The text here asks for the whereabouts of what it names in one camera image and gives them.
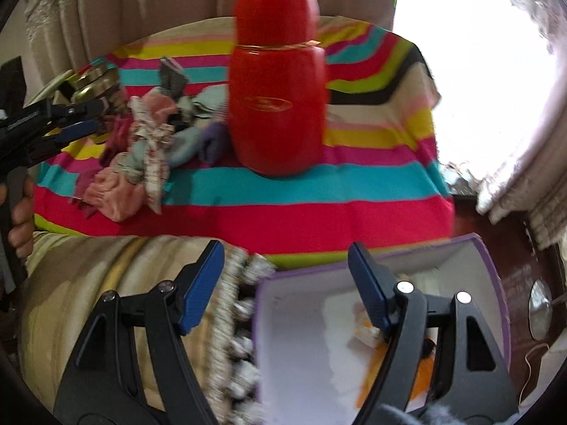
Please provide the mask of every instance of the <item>striped cloth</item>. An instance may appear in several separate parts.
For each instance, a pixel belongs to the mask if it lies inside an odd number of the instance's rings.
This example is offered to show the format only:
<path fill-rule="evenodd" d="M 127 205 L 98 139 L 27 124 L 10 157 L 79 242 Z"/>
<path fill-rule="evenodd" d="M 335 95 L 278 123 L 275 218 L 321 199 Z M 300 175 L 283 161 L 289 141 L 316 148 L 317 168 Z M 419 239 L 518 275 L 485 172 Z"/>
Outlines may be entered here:
<path fill-rule="evenodd" d="M 123 46 L 107 60 L 129 95 L 159 83 L 159 58 L 175 58 L 192 83 L 185 93 L 224 83 L 232 18 L 188 24 Z M 267 179 L 233 155 L 217 167 L 192 161 L 171 171 L 162 215 L 143 208 L 116 224 L 86 220 L 69 203 L 78 174 L 103 150 L 90 140 L 44 163 L 36 195 L 38 228 L 89 235 L 218 237 L 288 268 L 340 260 L 353 241 L 384 250 L 451 235 L 453 203 L 438 171 L 431 75 L 409 41 L 352 19 L 321 18 L 328 63 L 327 129 L 320 165 Z"/>

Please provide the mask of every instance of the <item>yellow stripe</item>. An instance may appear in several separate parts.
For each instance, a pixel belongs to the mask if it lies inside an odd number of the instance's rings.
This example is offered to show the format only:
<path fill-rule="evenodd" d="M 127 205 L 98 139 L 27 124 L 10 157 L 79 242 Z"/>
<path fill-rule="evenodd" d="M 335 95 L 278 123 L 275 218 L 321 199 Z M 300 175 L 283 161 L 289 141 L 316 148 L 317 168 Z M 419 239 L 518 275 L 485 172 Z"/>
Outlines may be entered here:
<path fill-rule="evenodd" d="M 319 41 L 321 47 L 327 47 L 339 41 L 350 41 L 360 35 L 364 35 L 368 29 L 367 22 L 359 22 L 348 25 L 338 32 L 321 33 Z M 160 59 L 162 56 L 203 56 L 215 54 L 230 54 L 234 47 L 232 40 L 227 41 L 202 41 L 193 43 L 179 43 L 154 46 L 121 46 L 113 52 L 117 58 L 126 59 Z"/>
<path fill-rule="evenodd" d="M 417 141 L 433 136 L 431 111 L 424 108 L 414 113 L 404 129 L 377 128 L 375 130 L 325 129 L 323 143 L 330 147 L 356 147 L 390 149 L 407 145 L 416 150 Z"/>
<path fill-rule="evenodd" d="M 72 156 L 74 160 L 88 160 L 89 158 L 98 158 L 104 151 L 104 144 L 86 145 L 85 139 L 76 140 L 69 146 L 65 147 L 62 152 L 66 152 Z"/>
<path fill-rule="evenodd" d="M 103 134 L 103 135 L 100 135 L 100 136 L 96 136 L 96 135 L 92 134 L 89 137 L 91 138 L 91 140 L 95 144 L 98 145 L 98 144 L 104 144 L 108 140 L 108 138 L 110 137 L 110 134 L 106 133 L 106 134 Z"/>
<path fill-rule="evenodd" d="M 149 238 L 135 238 L 126 247 L 120 251 L 118 257 L 110 267 L 106 277 L 104 277 L 103 284 L 100 286 L 99 294 L 96 301 L 100 299 L 103 292 L 115 291 L 118 289 L 120 280 L 124 275 L 126 269 L 130 266 L 132 259 L 139 252 L 139 250 L 147 243 Z"/>
<path fill-rule="evenodd" d="M 344 29 L 338 32 L 328 32 L 320 33 L 319 41 L 321 42 L 321 47 L 326 48 L 327 46 L 337 43 L 339 41 L 350 41 L 357 38 L 358 36 L 364 35 L 368 30 L 368 22 L 358 22 L 358 24 L 347 25 Z"/>
<path fill-rule="evenodd" d="M 433 116 L 431 109 L 424 107 L 415 112 L 405 122 L 405 130 L 415 140 L 432 137 L 435 134 L 435 129 L 433 129 Z"/>
<path fill-rule="evenodd" d="M 409 41 L 401 38 L 378 73 L 367 78 L 363 78 L 362 80 L 333 80 L 327 83 L 327 88 L 351 94 L 366 93 L 384 89 L 388 84 L 390 84 L 398 72 L 400 65 L 408 55 L 412 46 L 413 45 Z"/>
<path fill-rule="evenodd" d="M 172 58 L 183 56 L 205 56 L 230 54 L 234 48 L 233 41 L 201 41 L 173 45 L 143 46 L 140 48 L 122 46 L 113 54 L 122 59 L 160 59 L 163 56 Z"/>
<path fill-rule="evenodd" d="M 422 241 L 412 244 L 404 244 L 401 246 L 393 246 L 391 248 L 372 248 L 372 254 L 386 254 L 404 249 L 421 248 L 424 246 L 433 246 L 449 241 L 449 238 L 432 239 L 430 241 Z M 280 270 L 294 270 L 296 268 L 315 267 L 318 265 L 333 264 L 347 260 L 347 251 L 333 251 L 322 253 L 305 253 L 305 254 L 273 254 L 266 255 L 271 263 L 276 265 Z"/>
<path fill-rule="evenodd" d="M 87 236 L 84 233 L 80 233 L 75 230 L 71 230 L 70 228 L 65 228 L 60 225 L 54 224 L 53 222 L 50 222 L 39 214 L 34 214 L 33 220 L 38 230 L 43 230 L 45 232 L 51 233 L 70 234 L 75 236 Z"/>

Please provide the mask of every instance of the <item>cable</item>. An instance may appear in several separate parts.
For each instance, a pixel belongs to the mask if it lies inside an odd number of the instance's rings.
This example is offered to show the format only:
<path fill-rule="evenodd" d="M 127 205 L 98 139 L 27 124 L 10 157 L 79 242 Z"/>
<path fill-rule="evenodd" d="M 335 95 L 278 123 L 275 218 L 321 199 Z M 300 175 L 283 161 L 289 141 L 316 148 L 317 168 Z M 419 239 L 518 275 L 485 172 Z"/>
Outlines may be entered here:
<path fill-rule="evenodd" d="M 524 395 L 524 390 L 526 389 L 526 387 L 528 386 L 529 383 L 529 379 L 531 379 L 531 364 L 528 361 L 528 356 L 530 356 L 534 351 L 536 351 L 537 349 L 542 349 L 546 347 L 547 350 L 545 353 L 547 353 L 549 351 L 549 345 L 546 343 L 540 343 L 539 345 L 536 345 L 535 347 L 532 347 L 528 353 L 526 353 L 526 356 L 524 356 L 524 359 L 526 360 L 526 364 L 528 365 L 528 379 L 526 380 L 526 383 L 524 384 L 524 386 L 522 387 L 522 391 L 520 392 L 520 399 L 518 400 L 518 406 L 520 406 L 520 404 L 522 403 L 522 396 Z"/>

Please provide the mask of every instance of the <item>red bottle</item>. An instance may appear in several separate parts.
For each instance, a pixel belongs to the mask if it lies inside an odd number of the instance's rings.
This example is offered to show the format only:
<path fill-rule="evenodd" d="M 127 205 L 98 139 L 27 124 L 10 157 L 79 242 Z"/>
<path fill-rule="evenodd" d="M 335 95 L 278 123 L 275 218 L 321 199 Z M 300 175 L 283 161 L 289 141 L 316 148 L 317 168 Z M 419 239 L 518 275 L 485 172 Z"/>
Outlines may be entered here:
<path fill-rule="evenodd" d="M 290 176 L 321 162 L 325 53 L 317 0 L 236 0 L 229 129 L 240 162 Z"/>

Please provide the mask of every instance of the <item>blue grabber pad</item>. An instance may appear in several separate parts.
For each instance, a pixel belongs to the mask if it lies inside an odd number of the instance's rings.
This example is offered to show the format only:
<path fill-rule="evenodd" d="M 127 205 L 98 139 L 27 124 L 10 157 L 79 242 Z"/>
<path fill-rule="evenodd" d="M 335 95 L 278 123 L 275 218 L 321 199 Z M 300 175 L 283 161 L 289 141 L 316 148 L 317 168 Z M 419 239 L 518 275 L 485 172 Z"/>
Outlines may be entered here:
<path fill-rule="evenodd" d="M 185 265 L 175 279 L 181 335 L 188 334 L 201 321 L 224 266 L 225 247 L 220 241 L 211 241 L 197 262 Z"/>
<path fill-rule="evenodd" d="M 394 292 L 396 277 L 388 267 L 377 264 L 360 242 L 350 246 L 348 265 L 372 325 L 389 335 L 399 319 Z"/>

